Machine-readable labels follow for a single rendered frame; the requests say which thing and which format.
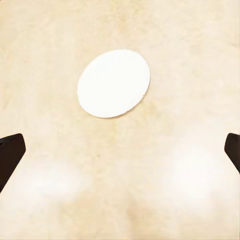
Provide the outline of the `saucer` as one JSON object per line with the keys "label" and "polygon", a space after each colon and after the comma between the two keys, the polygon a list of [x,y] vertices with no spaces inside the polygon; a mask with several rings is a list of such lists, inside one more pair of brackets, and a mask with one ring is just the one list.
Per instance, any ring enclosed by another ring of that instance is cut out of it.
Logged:
{"label": "saucer", "polygon": [[150,83],[150,69],[137,52],[108,51],[83,71],[77,96],[83,109],[99,118],[122,115],[143,98]]}

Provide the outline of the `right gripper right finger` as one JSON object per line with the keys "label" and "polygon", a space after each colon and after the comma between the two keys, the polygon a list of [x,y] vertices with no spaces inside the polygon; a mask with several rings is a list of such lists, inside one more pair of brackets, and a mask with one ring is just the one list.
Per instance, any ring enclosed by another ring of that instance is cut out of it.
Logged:
{"label": "right gripper right finger", "polygon": [[235,133],[228,134],[225,141],[225,145],[224,145],[224,151],[240,173],[240,135],[239,134],[235,134]]}

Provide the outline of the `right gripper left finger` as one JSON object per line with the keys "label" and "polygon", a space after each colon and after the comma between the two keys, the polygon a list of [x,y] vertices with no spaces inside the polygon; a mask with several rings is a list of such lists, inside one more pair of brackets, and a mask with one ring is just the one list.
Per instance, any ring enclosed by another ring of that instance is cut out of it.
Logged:
{"label": "right gripper left finger", "polygon": [[0,138],[0,193],[26,152],[22,133]]}

